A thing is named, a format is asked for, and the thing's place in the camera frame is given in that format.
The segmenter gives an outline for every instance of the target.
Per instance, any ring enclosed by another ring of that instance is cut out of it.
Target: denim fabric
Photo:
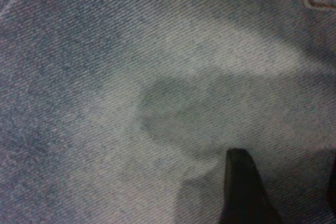
[[[0,223],[216,223],[247,149],[285,223],[334,223],[334,12],[0,0]]]

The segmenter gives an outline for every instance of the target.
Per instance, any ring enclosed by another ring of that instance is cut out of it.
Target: black object
[[[219,224],[283,223],[270,204],[257,167],[245,149],[233,148],[226,153],[224,195]]]
[[[329,187],[327,191],[327,201],[336,218],[336,158],[329,178]]]

